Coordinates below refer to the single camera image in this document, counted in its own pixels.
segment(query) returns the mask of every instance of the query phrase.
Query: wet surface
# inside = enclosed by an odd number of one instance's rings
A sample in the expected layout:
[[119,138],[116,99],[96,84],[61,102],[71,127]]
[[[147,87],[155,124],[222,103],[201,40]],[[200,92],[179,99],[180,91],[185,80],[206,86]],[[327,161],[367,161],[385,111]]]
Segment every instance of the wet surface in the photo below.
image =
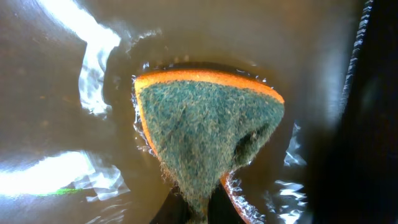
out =
[[[113,35],[97,32],[102,29],[93,28],[94,20],[86,22],[62,4],[46,9],[46,2],[0,3],[0,169],[24,170],[45,157],[84,150],[102,158],[101,166],[116,166],[129,192],[95,202],[86,199],[96,195],[92,189],[49,197],[3,195],[0,213],[10,223],[149,223],[172,183],[163,179],[157,159],[140,150],[146,147],[134,129],[131,78],[182,61],[241,68],[266,79],[284,97],[279,128],[252,164],[236,174],[248,202],[268,215],[265,195],[282,175],[294,121],[304,138],[335,127],[363,5],[339,0],[76,3]],[[88,60],[91,51],[102,63]],[[93,74],[98,79],[90,80]],[[103,102],[92,94],[101,96],[101,86]],[[310,146],[304,150],[313,153]],[[76,166],[73,160],[70,166]]]

